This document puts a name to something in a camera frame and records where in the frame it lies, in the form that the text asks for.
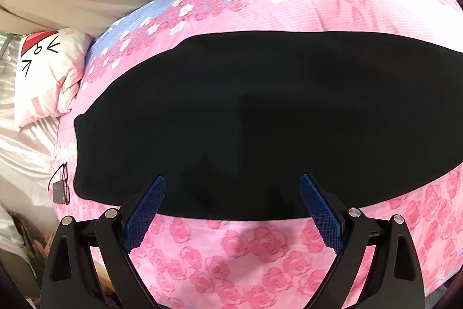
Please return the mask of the white cartoon face pillow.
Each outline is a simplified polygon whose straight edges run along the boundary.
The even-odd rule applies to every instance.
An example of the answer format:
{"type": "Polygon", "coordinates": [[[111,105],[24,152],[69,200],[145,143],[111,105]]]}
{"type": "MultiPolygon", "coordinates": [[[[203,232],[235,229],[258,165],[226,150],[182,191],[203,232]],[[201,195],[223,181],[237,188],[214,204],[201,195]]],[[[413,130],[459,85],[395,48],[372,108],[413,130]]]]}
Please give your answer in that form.
{"type": "Polygon", "coordinates": [[[16,129],[43,118],[58,118],[72,109],[92,40],[71,28],[21,39],[15,79],[16,129]]]}

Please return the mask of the black pants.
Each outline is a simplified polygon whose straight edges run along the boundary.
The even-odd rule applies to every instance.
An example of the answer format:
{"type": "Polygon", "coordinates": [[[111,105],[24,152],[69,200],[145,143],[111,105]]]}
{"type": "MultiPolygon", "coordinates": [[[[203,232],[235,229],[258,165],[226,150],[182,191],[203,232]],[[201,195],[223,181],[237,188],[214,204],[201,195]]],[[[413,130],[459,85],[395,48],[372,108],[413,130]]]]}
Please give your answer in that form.
{"type": "Polygon", "coordinates": [[[75,133],[75,193],[94,202],[163,176],[164,215],[295,219],[311,173],[363,207],[462,163],[462,54],[366,32],[198,35],[114,80],[75,133]]]}

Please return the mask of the black eyeglasses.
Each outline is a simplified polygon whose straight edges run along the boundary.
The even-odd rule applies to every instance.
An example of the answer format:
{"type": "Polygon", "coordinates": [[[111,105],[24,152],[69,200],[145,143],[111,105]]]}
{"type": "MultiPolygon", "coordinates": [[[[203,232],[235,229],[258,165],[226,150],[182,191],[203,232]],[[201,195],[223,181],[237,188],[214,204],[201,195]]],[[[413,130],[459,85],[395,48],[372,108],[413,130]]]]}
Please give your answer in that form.
{"type": "Polygon", "coordinates": [[[68,205],[70,202],[70,187],[68,184],[68,178],[69,178],[69,175],[68,175],[67,163],[64,162],[58,167],[58,169],[50,177],[48,185],[47,185],[47,190],[52,193],[52,198],[53,198],[53,189],[52,189],[53,183],[60,181],[60,180],[64,181],[64,183],[66,184],[66,194],[67,194],[67,204],[66,205],[68,205]]]}

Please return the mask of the pink floral quilt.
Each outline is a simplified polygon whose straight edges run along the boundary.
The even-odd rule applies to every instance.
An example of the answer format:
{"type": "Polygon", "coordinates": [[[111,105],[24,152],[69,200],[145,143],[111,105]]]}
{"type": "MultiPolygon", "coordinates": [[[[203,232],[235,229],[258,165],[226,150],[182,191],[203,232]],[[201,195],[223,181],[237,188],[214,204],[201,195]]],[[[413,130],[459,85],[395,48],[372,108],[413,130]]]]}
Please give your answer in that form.
{"type": "MultiPolygon", "coordinates": [[[[456,0],[153,0],[113,22],[89,49],[77,101],[60,120],[56,162],[70,186],[83,157],[73,122],[108,86],[154,54],[197,34],[230,31],[369,31],[462,49],[456,0]]],[[[131,259],[170,308],[301,308],[334,253],[314,223],[194,220],[158,215],[131,259]]]]}

